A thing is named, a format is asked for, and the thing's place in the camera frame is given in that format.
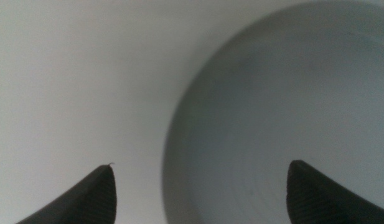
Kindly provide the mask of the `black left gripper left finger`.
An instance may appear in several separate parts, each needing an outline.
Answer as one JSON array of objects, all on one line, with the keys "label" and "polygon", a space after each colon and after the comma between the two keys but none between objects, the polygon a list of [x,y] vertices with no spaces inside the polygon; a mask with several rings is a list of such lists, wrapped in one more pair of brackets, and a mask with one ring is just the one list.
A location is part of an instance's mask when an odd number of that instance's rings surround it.
[{"label": "black left gripper left finger", "polygon": [[18,224],[114,224],[116,208],[115,176],[108,164]]}]

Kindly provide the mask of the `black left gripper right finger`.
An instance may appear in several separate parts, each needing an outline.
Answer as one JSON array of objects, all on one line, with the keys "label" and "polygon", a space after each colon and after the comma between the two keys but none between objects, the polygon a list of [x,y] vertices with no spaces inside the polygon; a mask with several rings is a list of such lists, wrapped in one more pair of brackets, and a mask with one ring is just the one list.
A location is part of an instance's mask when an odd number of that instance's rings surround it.
[{"label": "black left gripper right finger", "polygon": [[286,206],[292,224],[384,224],[384,209],[302,160],[288,168]]}]

